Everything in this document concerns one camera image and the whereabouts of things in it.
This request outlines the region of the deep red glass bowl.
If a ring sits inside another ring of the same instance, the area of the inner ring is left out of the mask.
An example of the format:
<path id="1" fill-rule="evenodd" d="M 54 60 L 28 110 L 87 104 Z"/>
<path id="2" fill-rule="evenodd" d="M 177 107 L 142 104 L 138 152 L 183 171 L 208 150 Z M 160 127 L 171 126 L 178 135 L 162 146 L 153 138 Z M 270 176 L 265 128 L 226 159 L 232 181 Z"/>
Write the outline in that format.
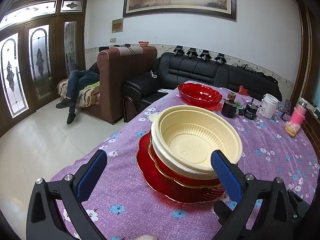
<path id="1" fill-rule="evenodd" d="M 222 95 L 211 87 L 199 83 L 182 83 L 178 85 L 181 99 L 192 106 L 211 109 L 222 100 Z"/>

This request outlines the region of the white plastic jar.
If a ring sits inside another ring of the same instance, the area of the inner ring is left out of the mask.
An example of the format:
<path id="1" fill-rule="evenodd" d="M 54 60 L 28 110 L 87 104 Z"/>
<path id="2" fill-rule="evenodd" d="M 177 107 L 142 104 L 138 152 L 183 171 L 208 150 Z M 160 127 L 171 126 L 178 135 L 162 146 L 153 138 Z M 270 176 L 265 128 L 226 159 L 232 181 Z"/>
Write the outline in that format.
<path id="1" fill-rule="evenodd" d="M 259 113 L 267 119 L 271 119 L 276 108 L 278 107 L 278 99 L 271 94 L 265 94 L 260 107 L 259 107 Z"/>

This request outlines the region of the red plastic bag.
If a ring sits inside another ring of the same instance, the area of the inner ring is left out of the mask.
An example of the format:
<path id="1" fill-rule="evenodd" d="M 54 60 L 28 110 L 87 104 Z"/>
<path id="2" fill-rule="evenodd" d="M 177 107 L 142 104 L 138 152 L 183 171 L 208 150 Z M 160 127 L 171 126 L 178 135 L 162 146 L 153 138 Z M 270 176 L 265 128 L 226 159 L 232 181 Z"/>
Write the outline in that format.
<path id="1" fill-rule="evenodd" d="M 248 90 L 244 88 L 244 86 L 239 86 L 239 91 L 237 92 L 240 95 L 249 96 Z"/>

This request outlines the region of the purple phone stand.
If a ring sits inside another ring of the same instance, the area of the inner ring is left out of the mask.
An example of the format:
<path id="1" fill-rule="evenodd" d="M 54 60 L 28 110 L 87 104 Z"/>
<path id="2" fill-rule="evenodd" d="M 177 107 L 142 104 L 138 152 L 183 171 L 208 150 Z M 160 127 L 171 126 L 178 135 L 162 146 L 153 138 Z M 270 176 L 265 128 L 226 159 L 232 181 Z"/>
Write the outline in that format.
<path id="1" fill-rule="evenodd" d="M 285 114 L 289 115 L 290 111 L 291 111 L 291 101 L 286 99 L 285 103 L 284 103 L 283 110 L 282 110 L 281 119 L 285 120 L 285 118 L 284 118 Z"/>

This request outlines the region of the black clamp on sofa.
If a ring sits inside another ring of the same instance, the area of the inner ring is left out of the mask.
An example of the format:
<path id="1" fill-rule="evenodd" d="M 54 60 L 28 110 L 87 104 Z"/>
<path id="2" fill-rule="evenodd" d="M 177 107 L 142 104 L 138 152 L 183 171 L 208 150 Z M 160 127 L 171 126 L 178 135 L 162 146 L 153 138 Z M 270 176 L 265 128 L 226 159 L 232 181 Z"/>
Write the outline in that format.
<path id="1" fill-rule="evenodd" d="M 186 55 L 192 59 L 192 58 L 197 58 L 198 57 L 198 53 L 196 51 L 196 48 L 189 48 L 189 50 L 187 51 Z"/>
<path id="2" fill-rule="evenodd" d="M 201 54 L 199 55 L 199 57 L 200 57 L 204 62 L 209 61 L 209 60 L 212 59 L 212 57 L 211 57 L 211 55 L 210 55 L 210 53 L 209 53 L 208 50 L 203 50 L 203 51 L 201 52 Z"/>
<path id="3" fill-rule="evenodd" d="M 176 46 L 173 50 L 173 54 L 174 56 L 177 56 L 177 55 L 184 55 L 185 52 L 183 50 L 183 46 Z"/>
<path id="4" fill-rule="evenodd" d="M 218 55 L 214 58 L 214 60 L 219 64 L 225 64 L 227 62 L 225 55 L 223 53 L 218 53 Z"/>

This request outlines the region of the beige plastic bowl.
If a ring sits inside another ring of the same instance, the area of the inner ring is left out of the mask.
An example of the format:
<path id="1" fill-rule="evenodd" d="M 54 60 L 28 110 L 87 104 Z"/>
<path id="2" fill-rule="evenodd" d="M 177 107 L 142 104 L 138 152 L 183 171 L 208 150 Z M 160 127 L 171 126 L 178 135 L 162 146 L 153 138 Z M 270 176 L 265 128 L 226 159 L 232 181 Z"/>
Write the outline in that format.
<path id="1" fill-rule="evenodd" d="M 171 173 L 175 172 L 180 176 L 184 176 L 190 179 L 197 179 L 197 180 L 217 179 L 217 175 L 215 172 L 213 172 L 212 174 L 193 173 L 189 170 L 184 170 L 182 168 L 177 167 L 176 165 L 168 161 L 168 159 L 166 159 L 163 155 L 161 155 L 161 153 L 159 152 L 159 150 L 157 149 L 157 147 L 154 145 L 153 142 L 150 143 L 150 151 L 152 153 L 153 158 L 157 161 L 157 165 L 161 170 L 163 169 L 170 170 Z"/>
<path id="2" fill-rule="evenodd" d="M 149 115 L 152 142 L 161 155 L 179 168 L 212 174 L 210 159 L 220 150 L 233 164 L 242 155 L 242 142 L 233 126 L 204 108 L 179 105 Z"/>

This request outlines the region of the wooden cabinet counter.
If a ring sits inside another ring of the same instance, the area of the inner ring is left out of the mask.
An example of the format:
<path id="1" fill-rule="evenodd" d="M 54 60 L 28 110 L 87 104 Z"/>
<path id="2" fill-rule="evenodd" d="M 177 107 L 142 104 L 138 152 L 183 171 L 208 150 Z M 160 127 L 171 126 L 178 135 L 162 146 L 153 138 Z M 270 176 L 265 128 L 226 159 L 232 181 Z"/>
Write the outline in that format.
<path id="1" fill-rule="evenodd" d="M 300 98 L 310 104 L 316 102 L 319 87 L 319 21 L 303 0 L 295 0 L 298 6 L 301 49 L 298 73 L 291 95 L 291 102 L 296 105 Z"/>

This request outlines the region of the red gold-rimmed labelled plate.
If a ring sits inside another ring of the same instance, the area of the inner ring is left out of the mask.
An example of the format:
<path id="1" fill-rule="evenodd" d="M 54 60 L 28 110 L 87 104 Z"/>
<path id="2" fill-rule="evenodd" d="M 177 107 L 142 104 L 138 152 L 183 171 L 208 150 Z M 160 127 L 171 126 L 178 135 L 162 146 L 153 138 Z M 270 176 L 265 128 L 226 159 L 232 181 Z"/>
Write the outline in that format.
<path id="1" fill-rule="evenodd" d="M 175 171 L 168 168 L 157 156 L 152 143 L 150 142 L 148 145 L 148 154 L 150 158 L 155 163 L 156 169 L 166 178 L 175 181 L 179 185 L 183 187 L 193 188 L 193 189 L 201 189 L 201 188 L 214 188 L 221 186 L 221 183 L 218 178 L 211 180 L 200 180 L 188 178 L 186 176 L 180 175 Z"/>

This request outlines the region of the plastic bag of snacks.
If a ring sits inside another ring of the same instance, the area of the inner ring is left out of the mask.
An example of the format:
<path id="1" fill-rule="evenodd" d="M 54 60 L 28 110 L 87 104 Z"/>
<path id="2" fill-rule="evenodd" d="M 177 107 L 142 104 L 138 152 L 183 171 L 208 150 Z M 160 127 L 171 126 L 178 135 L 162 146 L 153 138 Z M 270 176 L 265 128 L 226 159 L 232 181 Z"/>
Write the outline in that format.
<path id="1" fill-rule="evenodd" d="M 300 126 L 292 122 L 285 122 L 284 129 L 290 137 L 294 138 L 299 132 Z"/>

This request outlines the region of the black motor with gear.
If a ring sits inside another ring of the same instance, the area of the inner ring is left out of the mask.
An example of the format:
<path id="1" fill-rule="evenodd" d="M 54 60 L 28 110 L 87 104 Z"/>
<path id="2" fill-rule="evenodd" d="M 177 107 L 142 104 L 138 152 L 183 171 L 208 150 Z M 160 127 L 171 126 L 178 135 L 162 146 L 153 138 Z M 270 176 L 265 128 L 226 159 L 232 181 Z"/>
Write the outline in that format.
<path id="1" fill-rule="evenodd" d="M 221 114 L 227 118 L 233 118 L 236 113 L 237 104 L 235 102 L 236 94 L 234 92 L 229 92 L 227 99 L 223 103 L 221 109 Z"/>

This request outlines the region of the wooden glass door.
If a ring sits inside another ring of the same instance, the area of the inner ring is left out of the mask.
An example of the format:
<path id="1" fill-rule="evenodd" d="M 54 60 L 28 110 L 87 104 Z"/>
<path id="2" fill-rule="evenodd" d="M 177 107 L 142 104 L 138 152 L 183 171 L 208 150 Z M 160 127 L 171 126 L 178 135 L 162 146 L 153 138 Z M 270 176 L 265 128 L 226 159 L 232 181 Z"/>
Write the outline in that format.
<path id="1" fill-rule="evenodd" d="M 85 69 L 87 0 L 19 0 L 1 20 L 1 135 Z"/>

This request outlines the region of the green plastic toy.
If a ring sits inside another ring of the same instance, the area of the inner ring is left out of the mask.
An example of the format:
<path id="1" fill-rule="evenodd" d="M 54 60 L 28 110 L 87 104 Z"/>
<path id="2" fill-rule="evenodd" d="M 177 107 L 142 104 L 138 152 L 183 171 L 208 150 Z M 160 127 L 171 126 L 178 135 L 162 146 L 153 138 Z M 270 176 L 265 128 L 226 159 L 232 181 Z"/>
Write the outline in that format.
<path id="1" fill-rule="evenodd" d="M 243 116 L 245 114 L 245 109 L 243 107 L 237 107 L 236 108 L 236 113 L 239 116 Z"/>

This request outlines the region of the grey black electric motor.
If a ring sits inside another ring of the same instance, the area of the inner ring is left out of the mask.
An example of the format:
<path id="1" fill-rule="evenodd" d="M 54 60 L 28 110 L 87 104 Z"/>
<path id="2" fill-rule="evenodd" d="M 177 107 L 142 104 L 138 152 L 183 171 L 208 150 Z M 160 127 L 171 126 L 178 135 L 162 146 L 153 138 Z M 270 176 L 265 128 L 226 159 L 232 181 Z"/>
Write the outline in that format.
<path id="1" fill-rule="evenodd" d="M 257 116 L 259 106 L 254 103 L 254 99 L 246 103 L 244 117 L 249 120 L 254 120 Z"/>

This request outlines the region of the large red scalloped plate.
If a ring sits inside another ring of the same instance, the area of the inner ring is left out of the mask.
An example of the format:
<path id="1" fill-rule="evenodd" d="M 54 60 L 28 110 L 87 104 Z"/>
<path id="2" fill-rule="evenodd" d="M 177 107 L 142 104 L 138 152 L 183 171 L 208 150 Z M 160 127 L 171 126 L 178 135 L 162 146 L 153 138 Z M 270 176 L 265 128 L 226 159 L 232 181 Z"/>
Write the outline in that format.
<path id="1" fill-rule="evenodd" d="M 157 167 L 154 155 L 151 133 L 147 133 L 139 141 L 136 155 L 137 165 L 149 187 L 170 200 L 183 204 L 207 203 L 218 200 L 225 193 L 220 183 L 216 183 L 213 187 L 203 188 L 179 184 Z"/>

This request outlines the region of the seated person in jeans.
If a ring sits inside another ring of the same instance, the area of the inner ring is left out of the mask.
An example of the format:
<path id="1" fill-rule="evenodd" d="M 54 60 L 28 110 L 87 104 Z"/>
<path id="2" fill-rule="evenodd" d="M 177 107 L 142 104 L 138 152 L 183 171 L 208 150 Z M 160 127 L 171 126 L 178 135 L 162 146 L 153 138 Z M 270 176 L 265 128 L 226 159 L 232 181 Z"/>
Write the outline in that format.
<path id="1" fill-rule="evenodd" d="M 75 108 L 80 90 L 88 85 L 95 84 L 99 80 L 100 71 L 97 63 L 94 63 L 87 70 L 73 70 L 70 72 L 66 97 L 56 105 L 57 109 L 69 108 L 66 124 L 70 125 L 76 117 Z"/>

